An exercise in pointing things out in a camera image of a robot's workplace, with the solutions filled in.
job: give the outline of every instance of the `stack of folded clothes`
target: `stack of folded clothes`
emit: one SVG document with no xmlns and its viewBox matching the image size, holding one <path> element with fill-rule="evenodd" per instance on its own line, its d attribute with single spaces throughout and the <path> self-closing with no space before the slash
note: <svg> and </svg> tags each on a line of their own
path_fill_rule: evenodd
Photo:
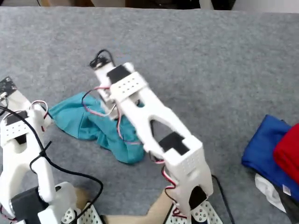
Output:
<svg viewBox="0 0 299 224">
<path fill-rule="evenodd" d="M 299 223 L 299 124 L 266 115 L 245 148 L 242 164 L 257 172 L 256 187 Z"/>
</svg>

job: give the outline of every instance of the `black cable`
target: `black cable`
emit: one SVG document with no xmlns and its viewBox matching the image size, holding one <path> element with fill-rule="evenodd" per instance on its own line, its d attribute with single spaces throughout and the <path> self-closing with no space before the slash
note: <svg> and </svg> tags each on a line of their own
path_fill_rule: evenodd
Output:
<svg viewBox="0 0 299 224">
<path fill-rule="evenodd" d="M 232 215 L 232 212 L 230 211 L 230 208 L 229 208 L 229 205 L 228 205 L 228 200 L 226 199 L 226 196 L 224 194 L 224 190 L 220 184 L 220 181 L 218 180 L 218 178 L 212 174 L 212 177 L 216 180 L 217 184 L 218 184 L 218 187 L 219 187 L 219 190 L 220 190 L 220 193 L 221 193 L 221 196 L 222 196 L 222 199 L 223 199 L 223 202 L 224 202 L 224 205 L 226 207 L 226 210 L 228 211 L 228 215 L 229 215 L 229 218 L 230 218 L 230 221 L 232 224 L 235 224 L 235 220 L 234 220 L 234 217 Z"/>
<path fill-rule="evenodd" d="M 104 53 L 104 52 L 106 52 L 106 53 L 109 55 L 110 60 L 111 60 L 111 62 L 112 62 L 112 64 L 113 64 L 113 66 L 116 67 L 115 62 L 114 62 L 114 59 L 113 59 L 113 56 L 112 56 L 112 54 L 110 53 L 110 51 L 107 50 L 107 49 L 102 49 L 102 50 L 100 50 L 100 51 L 96 54 L 95 58 L 89 63 L 89 65 L 90 65 L 91 67 L 93 67 L 93 65 L 97 65 L 97 64 L 98 64 L 98 60 L 100 59 L 100 54 L 102 54 L 102 53 Z"/>
<path fill-rule="evenodd" d="M 6 103 L 5 108 L 8 108 L 8 98 L 7 98 L 7 97 L 5 97 L 5 103 Z M 2 111 L 0 112 L 0 116 L 2 116 L 5 112 L 6 112 L 5 110 L 2 110 Z"/>
<path fill-rule="evenodd" d="M 20 116 L 19 114 L 17 114 L 16 112 L 14 112 L 14 111 L 12 111 L 12 110 L 6 108 L 6 107 L 0 106 L 0 109 L 2 109 L 2 110 L 4 110 L 4 111 L 7 111 L 8 113 L 10 113 L 10 114 L 16 116 L 18 119 L 20 119 L 21 121 L 23 121 L 23 122 L 29 127 L 29 129 L 32 131 L 33 135 L 34 135 L 35 138 L 36 138 L 36 141 L 37 141 L 39 147 L 41 148 L 40 155 L 39 155 L 38 157 L 36 157 L 35 159 L 33 159 L 33 160 L 34 160 L 33 162 L 35 162 L 37 159 L 39 159 L 39 158 L 41 158 L 41 157 L 44 157 L 44 158 L 47 160 L 47 162 L 48 162 L 52 167 L 58 169 L 59 171 L 64 172 L 64 173 L 67 173 L 67 174 L 71 174 L 71 175 L 76 175 L 76 176 L 81 176 L 81 177 L 88 178 L 88 179 L 90 179 L 90 180 L 93 180 L 93 181 L 97 182 L 97 183 L 100 185 L 100 190 L 99 190 L 99 192 L 97 193 L 97 195 L 94 197 L 94 199 L 93 199 L 93 200 L 90 202 L 90 204 L 89 204 L 85 209 L 83 209 L 82 212 L 81 212 L 81 213 L 80 213 L 80 214 L 79 214 L 79 215 L 78 215 L 78 216 L 71 222 L 71 224 L 76 224 L 76 223 L 77 223 L 77 220 L 78 220 L 78 219 L 79 219 L 79 218 L 80 218 L 80 217 L 81 217 L 81 216 L 82 216 L 88 209 L 90 209 L 90 207 L 94 204 L 94 202 L 95 202 L 95 201 L 99 198 L 99 196 L 101 195 L 101 193 L 102 193 L 102 191 L 103 191 L 103 183 L 102 183 L 99 179 L 97 179 L 97 178 L 95 178 L 95 177 L 93 177 L 93 176 L 90 176 L 90 175 L 87 175 L 87 174 L 83 174 L 83 173 L 79 173 L 79 172 L 70 171 L 70 170 L 64 169 L 64 168 L 58 166 L 57 164 L 53 163 L 53 162 L 51 161 L 51 159 L 47 156 L 46 152 L 45 152 L 46 149 L 50 146 L 51 142 L 49 142 L 49 143 L 47 144 L 47 146 L 44 148 L 44 147 L 43 147 L 43 144 L 42 144 L 42 142 L 41 142 L 41 140 L 39 139 L 39 137 L 38 137 L 38 135 L 37 135 L 37 133 L 36 133 L 36 131 L 35 131 L 35 129 L 31 126 L 30 123 L 28 123 L 23 117 L 21 117 L 21 116 Z"/>
</svg>

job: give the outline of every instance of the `wire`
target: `wire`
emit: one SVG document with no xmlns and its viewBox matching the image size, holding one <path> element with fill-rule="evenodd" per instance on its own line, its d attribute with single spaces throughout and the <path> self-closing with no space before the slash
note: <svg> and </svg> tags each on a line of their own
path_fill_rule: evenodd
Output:
<svg viewBox="0 0 299 224">
<path fill-rule="evenodd" d="M 4 99 L 5 99 L 5 104 L 6 104 L 5 108 L 8 108 L 8 98 L 7 98 L 7 96 L 5 96 Z M 5 113 L 5 110 L 2 110 L 0 112 L 0 116 L 2 116 L 4 113 Z"/>
<path fill-rule="evenodd" d="M 92 92 L 92 91 L 94 91 L 94 90 L 109 90 L 109 89 L 110 89 L 110 87 L 101 87 L 101 86 L 98 86 L 98 87 L 93 88 L 92 90 L 87 91 L 87 92 L 84 94 L 84 96 L 82 97 L 82 99 L 81 99 L 81 104 L 83 105 L 83 107 L 85 108 L 85 110 L 88 111 L 88 112 L 90 112 L 90 113 L 92 113 L 92 114 L 94 114 L 94 115 L 97 115 L 97 116 L 99 116 L 99 117 L 107 117 L 107 116 L 109 116 L 109 115 L 112 113 L 112 111 L 115 109 L 116 104 L 112 107 L 112 109 L 111 109 L 108 113 L 104 114 L 104 113 L 99 113 L 99 112 L 97 112 L 97 111 L 94 111 L 94 110 L 89 109 L 89 108 L 87 107 L 87 105 L 84 103 L 84 98 L 85 98 L 90 92 Z"/>
<path fill-rule="evenodd" d="M 90 207 L 94 204 L 94 202 L 99 198 L 99 196 L 101 195 L 101 193 L 102 193 L 102 191 L 103 191 L 103 183 L 99 180 L 99 179 L 97 179 L 97 178 L 95 178 L 95 177 L 93 177 L 93 176 L 90 176 L 90 175 L 87 175 L 87 174 L 83 174 L 83 173 L 79 173 L 79 172 L 74 172 L 74 171 L 70 171 L 70 170 L 67 170 L 67 169 L 64 169 L 64 168 L 62 168 L 62 167 L 60 167 L 59 165 L 57 165 L 57 164 L 55 164 L 54 162 L 52 162 L 51 161 L 51 159 L 47 156 L 47 154 L 46 154 L 46 149 L 47 149 L 47 147 L 49 147 L 49 145 L 51 144 L 51 142 L 50 143 L 48 143 L 48 145 L 44 148 L 43 147 L 43 144 L 42 144 L 42 142 L 41 142 L 41 140 L 40 140 L 40 138 L 38 137 L 38 134 L 36 133 L 36 131 L 35 131 L 35 129 L 31 126 L 31 124 L 30 123 L 28 123 L 23 117 L 21 117 L 19 114 L 17 114 L 16 112 L 14 112 L 14 111 L 12 111 L 12 110 L 10 110 L 10 109 L 8 109 L 8 108 L 5 108 L 5 107 L 3 107 L 3 106 L 0 106 L 0 109 L 2 109 L 2 110 L 5 110 L 5 111 L 7 111 L 7 112 L 9 112 L 10 114 L 12 114 L 12 115 L 14 115 L 14 116 L 16 116 L 18 119 L 20 119 L 21 121 L 23 121 L 28 127 L 29 127 L 29 129 L 32 131 L 32 133 L 33 133 L 33 135 L 35 136 L 35 138 L 36 138 L 36 141 L 37 141 L 37 143 L 38 143 L 38 145 L 39 145 L 39 147 L 40 147 L 40 149 L 41 149 L 41 152 L 40 152 L 40 155 L 38 156 L 38 157 L 36 157 L 35 159 L 33 159 L 33 160 L 37 160 L 37 159 L 39 159 L 39 158 L 41 158 L 41 157 L 44 157 L 46 160 L 47 160 L 47 162 L 52 166 L 52 167 L 54 167 L 54 168 L 56 168 L 56 169 L 58 169 L 59 171 L 61 171 L 61 172 L 64 172 L 64 173 L 67 173 L 67 174 L 71 174 L 71 175 L 76 175 L 76 176 L 81 176 L 81 177 L 85 177 L 85 178 L 88 178 L 88 179 L 90 179 L 90 180 L 93 180 L 93 181 L 95 181 L 95 182 L 97 182 L 99 185 L 100 185 L 100 190 L 98 191 L 98 193 L 97 193 L 97 195 L 94 197 L 94 199 L 90 202 L 90 204 L 88 205 L 88 206 L 86 206 L 85 207 L 85 209 L 83 209 L 82 210 L 82 212 L 71 222 L 71 224 L 75 224 L 75 223 L 77 223 L 77 220 L 88 210 L 88 209 L 90 209 Z"/>
<path fill-rule="evenodd" d="M 45 106 L 46 106 L 46 113 L 45 113 L 45 115 L 43 116 L 43 118 L 45 119 L 46 116 L 47 116 L 48 113 L 49 113 L 49 107 L 48 107 L 48 104 L 46 103 L 46 101 L 44 101 L 44 100 L 35 100 L 35 101 L 33 101 L 33 102 L 31 103 L 29 109 L 31 109 L 31 107 L 32 107 L 34 104 L 37 104 L 37 103 L 45 104 Z"/>
<path fill-rule="evenodd" d="M 113 66 L 116 67 L 115 62 L 114 62 L 114 59 L 113 59 L 113 56 L 112 56 L 112 54 L 110 53 L 110 51 L 107 50 L 107 49 L 102 49 L 102 50 L 100 50 L 100 51 L 96 54 L 95 58 L 89 63 L 89 65 L 90 65 L 91 67 L 92 67 L 94 64 L 97 65 L 97 64 L 98 64 L 98 60 L 99 60 L 99 58 L 100 58 L 100 54 L 102 54 L 103 52 L 106 52 L 106 53 L 109 54 L 109 57 L 110 57 L 110 60 L 111 60 L 111 62 L 112 62 L 112 64 L 113 64 Z"/>
<path fill-rule="evenodd" d="M 124 140 L 123 136 L 121 135 L 121 111 L 117 108 L 117 111 L 118 111 L 118 120 L 117 120 L 117 123 L 116 123 L 116 129 L 117 129 L 117 133 L 119 135 L 119 137 L 126 143 L 129 143 L 131 145 L 140 145 L 141 142 L 139 141 L 126 141 Z"/>
<path fill-rule="evenodd" d="M 155 156 L 153 156 L 151 154 L 151 152 L 149 152 L 149 159 L 154 162 L 155 164 L 165 164 L 165 161 L 164 160 L 160 160 L 160 159 L 157 159 Z"/>
<path fill-rule="evenodd" d="M 223 202 L 224 202 L 224 205 L 226 207 L 226 210 L 228 211 L 228 215 L 229 215 L 229 218 L 230 218 L 230 221 L 232 224 L 235 224 L 235 220 L 234 220 L 234 217 L 232 215 L 232 212 L 230 211 L 230 208 L 229 208 L 229 205 L 228 205 L 228 200 L 226 199 L 226 196 L 225 196 L 225 193 L 224 193 L 224 190 L 220 184 L 220 181 L 218 180 L 218 178 L 212 174 L 212 177 L 216 180 L 217 184 L 218 184 L 218 187 L 219 187 L 219 190 L 220 190 L 220 193 L 221 193 L 221 196 L 222 196 L 222 199 L 223 199 Z"/>
<path fill-rule="evenodd" d="M 168 193 L 167 193 L 167 190 L 169 189 L 175 189 L 177 187 L 177 184 L 171 179 L 171 177 L 166 173 L 165 171 L 165 165 L 162 167 L 162 170 L 161 170 L 161 173 L 162 173 L 162 176 L 168 181 L 170 182 L 172 185 L 171 186 L 167 186 L 165 189 L 164 189 L 164 192 L 165 194 L 175 202 L 175 204 L 177 204 L 177 200 L 175 200 L 173 197 L 171 197 Z M 172 212 L 172 216 L 173 217 L 179 217 L 179 218 L 185 218 L 187 219 L 186 216 L 183 216 L 183 215 L 180 215 L 181 212 L 178 208 L 175 208 Z"/>
<path fill-rule="evenodd" d="M 4 218 L 6 218 L 7 220 L 9 220 L 9 221 L 16 221 L 16 218 L 10 218 L 10 217 L 8 217 L 7 215 L 5 215 L 5 214 L 3 213 L 3 206 L 2 206 L 2 205 L 0 205 L 0 214 L 1 214 Z"/>
</svg>

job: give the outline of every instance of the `white cloth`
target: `white cloth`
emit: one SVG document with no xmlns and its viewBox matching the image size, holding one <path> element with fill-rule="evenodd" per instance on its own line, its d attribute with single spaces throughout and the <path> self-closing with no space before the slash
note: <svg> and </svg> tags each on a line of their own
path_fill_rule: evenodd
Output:
<svg viewBox="0 0 299 224">
<path fill-rule="evenodd" d="M 259 174 L 256 174 L 255 182 L 257 189 L 259 189 L 266 196 L 268 202 L 273 204 L 281 211 L 285 212 L 285 208 L 282 205 L 278 192 L 275 190 L 273 184 Z"/>
</svg>

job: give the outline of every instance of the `gray carpet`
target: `gray carpet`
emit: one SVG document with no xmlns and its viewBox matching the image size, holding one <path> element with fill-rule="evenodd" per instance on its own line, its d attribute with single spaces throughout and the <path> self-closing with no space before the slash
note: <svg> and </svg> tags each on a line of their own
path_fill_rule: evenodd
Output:
<svg viewBox="0 0 299 224">
<path fill-rule="evenodd" d="M 89 61 L 101 48 L 132 61 L 153 91 L 205 146 L 206 160 L 238 224 L 288 224 L 255 188 L 241 162 L 265 114 L 299 117 L 299 15 L 117 8 L 0 8 L 0 78 L 10 75 L 30 100 L 50 106 L 97 85 Z M 101 214 L 145 214 L 166 185 L 160 167 L 128 166 L 95 142 L 52 127 L 50 158 L 105 185 Z M 53 171 L 97 191 L 92 182 Z M 24 187 L 34 186 L 29 174 Z M 229 223 L 220 194 L 211 203 Z"/>
</svg>

